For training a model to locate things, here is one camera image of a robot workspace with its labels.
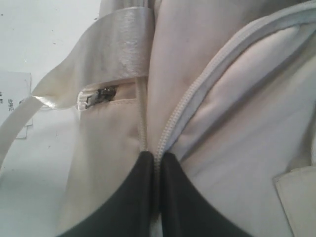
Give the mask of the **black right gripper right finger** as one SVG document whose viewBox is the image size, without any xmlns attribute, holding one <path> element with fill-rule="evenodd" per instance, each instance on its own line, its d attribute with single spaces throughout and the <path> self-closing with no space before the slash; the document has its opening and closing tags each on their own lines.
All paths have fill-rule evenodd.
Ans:
<svg viewBox="0 0 316 237">
<path fill-rule="evenodd" d="M 248 237 L 198 192 L 173 153 L 160 166 L 160 212 L 164 237 Z"/>
</svg>

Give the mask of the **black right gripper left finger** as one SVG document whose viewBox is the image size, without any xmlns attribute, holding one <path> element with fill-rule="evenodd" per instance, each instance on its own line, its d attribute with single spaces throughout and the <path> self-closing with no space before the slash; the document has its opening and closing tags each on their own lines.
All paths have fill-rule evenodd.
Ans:
<svg viewBox="0 0 316 237">
<path fill-rule="evenodd" d="M 149 237 L 154 157 L 143 151 L 114 194 L 61 237 Z"/>
</svg>

